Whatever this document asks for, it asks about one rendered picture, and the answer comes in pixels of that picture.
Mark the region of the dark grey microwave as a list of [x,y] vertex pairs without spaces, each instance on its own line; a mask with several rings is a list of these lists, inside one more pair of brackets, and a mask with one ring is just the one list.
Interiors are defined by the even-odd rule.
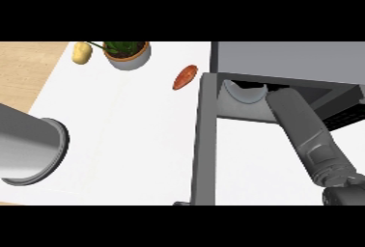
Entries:
[[365,121],[365,41],[214,41],[209,72],[226,119],[274,122],[264,98],[245,104],[229,95],[227,79],[265,84],[265,94],[294,89],[329,130]]

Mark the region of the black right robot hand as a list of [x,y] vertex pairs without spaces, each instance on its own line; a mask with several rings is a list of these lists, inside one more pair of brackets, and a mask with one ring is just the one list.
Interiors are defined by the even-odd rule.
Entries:
[[258,82],[237,81],[237,80],[231,80],[231,82],[236,84],[236,86],[240,89],[260,89],[264,87],[263,83]]

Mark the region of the pale round microwave plate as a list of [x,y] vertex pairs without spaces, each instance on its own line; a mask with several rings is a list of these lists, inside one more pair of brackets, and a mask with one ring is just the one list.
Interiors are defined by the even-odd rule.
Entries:
[[263,84],[264,87],[260,89],[240,89],[236,84],[231,82],[231,80],[223,81],[224,89],[229,93],[229,95],[233,97],[236,101],[245,104],[257,103],[265,96],[267,93],[267,87],[265,84]]

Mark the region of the orange sweet potato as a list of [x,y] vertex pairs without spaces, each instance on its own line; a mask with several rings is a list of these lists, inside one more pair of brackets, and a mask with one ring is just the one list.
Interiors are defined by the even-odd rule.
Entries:
[[189,65],[177,75],[174,80],[172,89],[178,90],[193,79],[196,75],[197,67],[196,65]]

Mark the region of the green plant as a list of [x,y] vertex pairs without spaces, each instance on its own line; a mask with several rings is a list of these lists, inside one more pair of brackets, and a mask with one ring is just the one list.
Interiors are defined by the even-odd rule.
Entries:
[[134,55],[143,48],[143,41],[106,41],[103,45],[90,41],[90,44],[109,54],[124,53],[128,56]]

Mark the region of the grey plant pot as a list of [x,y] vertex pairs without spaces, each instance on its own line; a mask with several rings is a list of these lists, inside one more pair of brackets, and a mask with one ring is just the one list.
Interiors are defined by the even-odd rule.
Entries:
[[107,62],[119,70],[134,70],[140,68],[149,60],[150,57],[150,45],[146,41],[143,43],[140,51],[127,58],[115,58],[107,52],[103,52]]

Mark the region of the yellow potato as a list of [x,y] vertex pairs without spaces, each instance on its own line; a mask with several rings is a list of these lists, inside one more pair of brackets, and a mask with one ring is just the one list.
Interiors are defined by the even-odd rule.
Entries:
[[73,44],[70,60],[75,64],[84,65],[91,57],[93,48],[85,42]]

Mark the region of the dark grey microwave door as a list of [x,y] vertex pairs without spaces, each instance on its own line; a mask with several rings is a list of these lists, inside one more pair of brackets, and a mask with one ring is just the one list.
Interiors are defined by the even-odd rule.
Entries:
[[175,206],[212,206],[215,204],[215,151],[217,75],[203,73],[197,92],[190,197],[187,202],[174,202]]

